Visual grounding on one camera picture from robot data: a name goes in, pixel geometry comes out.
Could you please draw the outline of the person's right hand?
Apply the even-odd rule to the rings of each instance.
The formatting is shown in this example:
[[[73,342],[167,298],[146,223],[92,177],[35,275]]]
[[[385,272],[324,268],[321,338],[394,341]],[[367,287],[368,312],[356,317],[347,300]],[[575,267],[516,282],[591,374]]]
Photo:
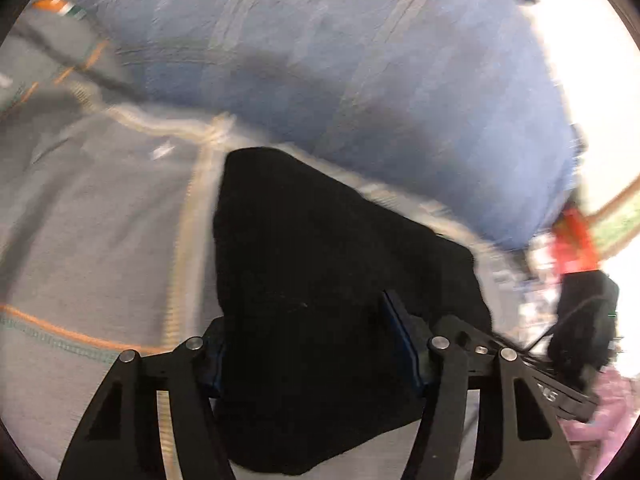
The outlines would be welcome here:
[[[565,437],[572,443],[596,441],[604,446],[620,446],[637,418],[632,381],[608,366],[599,375],[594,392],[600,402],[592,419],[562,420]]]

